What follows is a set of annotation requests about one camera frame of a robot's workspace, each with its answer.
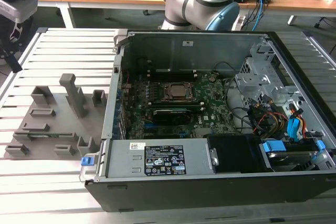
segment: motherboard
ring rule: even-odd
[[[202,138],[232,133],[222,80],[213,73],[138,76],[125,85],[127,139]]]

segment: label sticker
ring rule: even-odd
[[[184,41],[182,42],[183,47],[192,47],[194,45],[193,41]]]
[[[144,150],[146,143],[130,143],[130,150]]]
[[[183,145],[146,146],[144,161],[147,176],[187,174]]]

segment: power supply label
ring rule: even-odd
[[[146,146],[145,174],[147,176],[187,174],[183,146]]]

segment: green circuit board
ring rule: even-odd
[[[197,73],[193,82],[186,82],[192,86],[190,101],[202,101],[202,111],[190,114],[186,124],[156,125],[149,103],[163,97],[164,90],[174,82],[153,82],[135,80],[129,91],[128,104],[125,106],[130,127],[127,130],[127,139],[163,139],[163,138],[199,138],[206,134],[233,133],[235,127],[229,116],[229,109],[223,101],[224,87],[221,80],[210,82],[211,73]]]

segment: cpu socket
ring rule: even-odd
[[[162,101],[193,101],[193,84],[189,82],[172,82],[164,86]]]

